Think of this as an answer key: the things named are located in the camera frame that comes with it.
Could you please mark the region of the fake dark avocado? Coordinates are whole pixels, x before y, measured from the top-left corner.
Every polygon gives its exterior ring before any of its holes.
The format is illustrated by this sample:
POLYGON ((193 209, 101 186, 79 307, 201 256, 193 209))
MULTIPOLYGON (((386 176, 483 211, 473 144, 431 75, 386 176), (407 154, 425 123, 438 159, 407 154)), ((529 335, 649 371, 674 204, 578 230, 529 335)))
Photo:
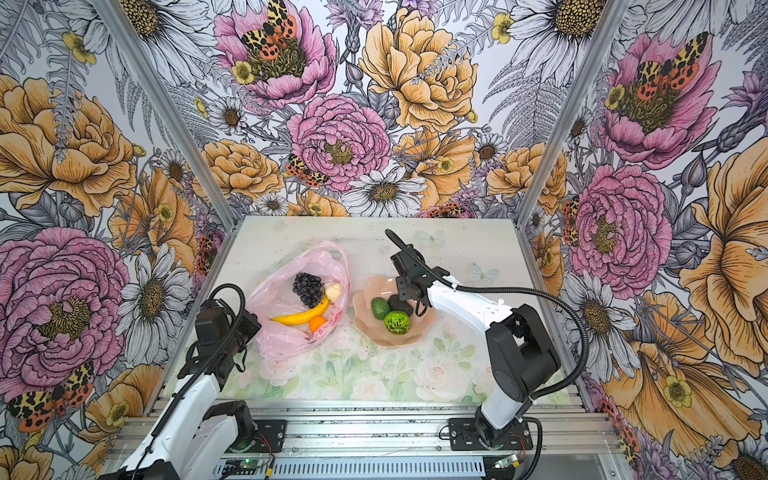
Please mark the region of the fake dark avocado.
POLYGON ((398 294, 391 295, 387 300, 391 312, 402 312, 407 316, 414 313, 413 306, 405 300, 401 300, 398 294))

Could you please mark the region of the pink petal-shaped bowl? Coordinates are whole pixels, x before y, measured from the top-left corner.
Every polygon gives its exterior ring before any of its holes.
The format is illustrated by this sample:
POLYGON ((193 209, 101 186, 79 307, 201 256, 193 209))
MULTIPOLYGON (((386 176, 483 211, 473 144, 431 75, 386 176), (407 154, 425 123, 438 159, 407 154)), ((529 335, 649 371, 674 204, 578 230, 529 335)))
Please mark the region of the pink petal-shaped bowl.
POLYGON ((431 309, 400 301, 394 278, 376 275, 353 297, 354 326, 382 347, 418 343, 436 320, 431 309))

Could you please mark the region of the fake green lime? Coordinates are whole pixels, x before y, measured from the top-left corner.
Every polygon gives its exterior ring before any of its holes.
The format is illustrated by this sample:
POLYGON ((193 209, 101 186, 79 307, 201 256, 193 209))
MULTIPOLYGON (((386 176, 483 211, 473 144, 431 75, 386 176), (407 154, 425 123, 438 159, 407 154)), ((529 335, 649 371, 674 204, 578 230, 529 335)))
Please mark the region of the fake green lime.
POLYGON ((375 319, 383 321, 391 312, 391 307, 386 299, 375 297, 370 302, 372 315, 375 319))

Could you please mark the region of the fake green custard apple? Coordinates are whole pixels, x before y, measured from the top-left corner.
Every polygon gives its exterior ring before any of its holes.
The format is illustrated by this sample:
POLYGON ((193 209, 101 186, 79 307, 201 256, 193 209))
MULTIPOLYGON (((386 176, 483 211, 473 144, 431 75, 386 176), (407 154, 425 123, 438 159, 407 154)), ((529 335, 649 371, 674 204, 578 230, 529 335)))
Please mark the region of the fake green custard apple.
POLYGON ((405 335, 411 328, 410 317, 402 312, 390 312, 383 322, 387 331, 393 335, 405 335))

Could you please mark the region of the pink plastic bag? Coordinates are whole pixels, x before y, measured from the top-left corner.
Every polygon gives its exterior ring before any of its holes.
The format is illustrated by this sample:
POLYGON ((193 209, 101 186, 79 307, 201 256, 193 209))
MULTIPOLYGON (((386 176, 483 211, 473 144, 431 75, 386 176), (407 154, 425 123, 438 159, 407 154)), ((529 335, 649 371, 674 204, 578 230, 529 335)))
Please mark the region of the pink plastic bag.
POLYGON ((318 347, 344 319, 351 297, 347 255, 323 241, 266 277, 246 308, 261 325, 258 354, 287 360, 318 347))

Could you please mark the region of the fake pale pear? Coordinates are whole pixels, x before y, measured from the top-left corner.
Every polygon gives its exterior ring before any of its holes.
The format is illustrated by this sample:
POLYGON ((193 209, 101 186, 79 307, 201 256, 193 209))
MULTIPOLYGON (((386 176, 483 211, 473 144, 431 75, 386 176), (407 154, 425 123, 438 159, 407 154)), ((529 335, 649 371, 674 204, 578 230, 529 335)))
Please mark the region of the fake pale pear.
POLYGON ((331 304, 336 304, 343 293, 340 282, 330 282, 324 286, 325 295, 331 304))

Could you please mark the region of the fake yellow banana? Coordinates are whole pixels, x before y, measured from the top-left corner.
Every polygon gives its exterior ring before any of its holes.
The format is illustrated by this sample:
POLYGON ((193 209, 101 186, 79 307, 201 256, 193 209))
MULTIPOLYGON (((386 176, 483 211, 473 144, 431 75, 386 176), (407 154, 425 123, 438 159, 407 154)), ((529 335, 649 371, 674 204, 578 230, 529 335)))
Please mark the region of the fake yellow banana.
POLYGON ((309 323, 309 321, 315 316, 323 316, 330 306, 330 301, 324 295, 322 300, 312 309, 304 312, 299 312, 291 315, 283 315, 272 318, 273 322, 286 325, 296 326, 309 323))

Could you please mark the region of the fake orange fruit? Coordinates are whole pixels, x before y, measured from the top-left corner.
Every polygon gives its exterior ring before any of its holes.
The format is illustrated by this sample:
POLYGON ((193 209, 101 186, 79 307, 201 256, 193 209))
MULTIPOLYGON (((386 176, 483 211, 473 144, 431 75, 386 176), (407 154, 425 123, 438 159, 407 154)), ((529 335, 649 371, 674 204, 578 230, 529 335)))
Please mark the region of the fake orange fruit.
POLYGON ((319 330, 319 329, 320 329, 320 328, 321 328, 323 325, 325 325, 326 323, 327 323, 327 320, 326 320, 326 318, 325 318, 325 317, 323 317, 323 316, 315 316, 315 317, 313 317, 313 318, 312 318, 312 319, 309 321, 309 323, 308 323, 308 326, 309 326, 310 332, 311 332, 312 334, 314 334, 315 332, 317 332, 317 331, 318 331, 318 330, 319 330))

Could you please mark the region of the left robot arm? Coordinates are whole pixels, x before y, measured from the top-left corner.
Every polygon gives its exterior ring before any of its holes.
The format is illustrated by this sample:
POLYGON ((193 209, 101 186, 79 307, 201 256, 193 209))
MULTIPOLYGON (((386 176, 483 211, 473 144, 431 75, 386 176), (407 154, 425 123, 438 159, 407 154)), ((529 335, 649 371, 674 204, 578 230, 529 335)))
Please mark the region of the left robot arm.
POLYGON ((243 400, 218 396, 236 369, 235 356, 259 332, 258 317, 208 300, 169 403, 139 446, 104 479, 207 479, 230 448, 251 446, 256 427, 243 400))

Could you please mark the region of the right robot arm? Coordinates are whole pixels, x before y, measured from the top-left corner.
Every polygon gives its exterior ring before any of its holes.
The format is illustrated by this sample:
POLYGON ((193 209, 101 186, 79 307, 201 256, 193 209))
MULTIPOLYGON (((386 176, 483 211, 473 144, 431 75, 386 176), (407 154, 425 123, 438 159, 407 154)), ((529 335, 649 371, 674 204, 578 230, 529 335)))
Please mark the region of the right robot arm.
POLYGON ((391 256, 402 300, 446 313, 475 328, 486 339, 495 387, 475 414, 475 431, 494 448, 523 422, 537 390, 561 367, 552 339, 536 308, 509 306, 490 293, 512 293, 553 301, 546 292, 523 287, 469 287, 442 268, 431 268, 413 245, 396 243, 391 256))

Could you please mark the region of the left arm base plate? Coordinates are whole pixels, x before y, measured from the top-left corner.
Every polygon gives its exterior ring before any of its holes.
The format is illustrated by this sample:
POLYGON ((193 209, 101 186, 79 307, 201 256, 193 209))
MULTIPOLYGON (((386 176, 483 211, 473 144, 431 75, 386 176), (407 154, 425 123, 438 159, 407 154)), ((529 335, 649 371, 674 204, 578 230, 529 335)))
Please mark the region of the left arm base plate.
POLYGON ((246 444, 242 453, 273 453, 283 451, 286 440, 288 422, 286 420, 267 419, 254 420, 255 435, 246 444))

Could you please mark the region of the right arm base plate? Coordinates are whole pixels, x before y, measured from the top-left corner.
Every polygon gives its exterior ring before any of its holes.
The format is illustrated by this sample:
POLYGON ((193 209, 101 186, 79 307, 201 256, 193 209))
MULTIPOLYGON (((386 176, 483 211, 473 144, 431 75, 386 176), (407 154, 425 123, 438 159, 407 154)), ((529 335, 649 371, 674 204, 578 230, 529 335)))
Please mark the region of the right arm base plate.
POLYGON ((534 448, 528 423, 519 420, 513 420, 504 429, 495 429, 476 418, 450 418, 447 435, 453 451, 528 451, 534 448))

